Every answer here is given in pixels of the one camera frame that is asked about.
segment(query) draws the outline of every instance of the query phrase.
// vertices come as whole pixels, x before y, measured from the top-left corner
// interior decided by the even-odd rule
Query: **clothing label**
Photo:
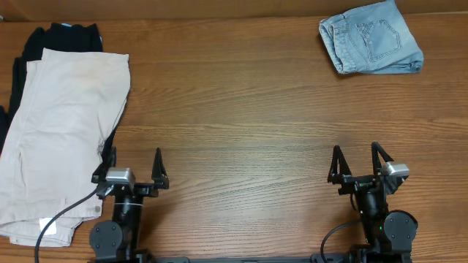
[[[51,219],[52,218],[39,218],[39,227],[41,229],[41,232],[45,228],[45,225],[48,224]],[[55,235],[55,234],[57,234],[57,226],[56,226],[56,222],[54,221],[47,228],[47,230],[45,230],[44,235]]]

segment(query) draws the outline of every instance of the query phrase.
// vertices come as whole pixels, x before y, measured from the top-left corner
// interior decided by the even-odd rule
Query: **black cable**
[[[66,212],[70,211],[71,209],[77,207],[78,205],[80,205],[81,203],[85,202],[87,199],[90,199],[93,195],[95,195],[97,193],[97,188],[94,189],[94,191],[92,191],[89,195],[87,195],[86,197],[84,197],[83,199],[79,200],[78,202],[76,202],[75,204],[73,205],[70,205],[69,207],[63,209],[60,213],[58,213],[56,216],[54,216],[50,221],[49,223],[47,223],[44,227],[44,229],[41,231],[41,234],[39,235],[39,237],[37,238],[37,242],[36,242],[36,247],[34,248],[34,262],[36,263],[39,263],[39,245],[41,244],[41,239],[42,237],[44,236],[45,232],[47,231],[47,229],[49,228],[49,226],[55,221],[57,220],[57,218],[61,217],[62,215],[64,215]]]
[[[354,205],[354,200],[352,199],[352,196],[354,195],[354,193],[351,193],[350,194],[350,202],[351,202],[351,206],[352,206],[352,209],[354,211],[357,211],[358,209],[356,209],[356,206]]]
[[[327,241],[327,239],[334,233],[336,232],[337,230],[340,230],[340,229],[343,229],[347,226],[352,226],[353,224],[357,224],[361,222],[361,220],[356,220],[356,221],[352,221],[352,222],[347,222],[347,223],[344,223],[344,224],[341,224],[337,227],[335,227],[334,229],[332,229],[326,236],[325,238],[323,239],[322,241],[322,245],[320,246],[320,255],[322,256],[322,260],[324,263],[328,263],[327,261],[327,258],[325,258],[325,254],[323,253],[323,248],[325,247],[325,242]]]

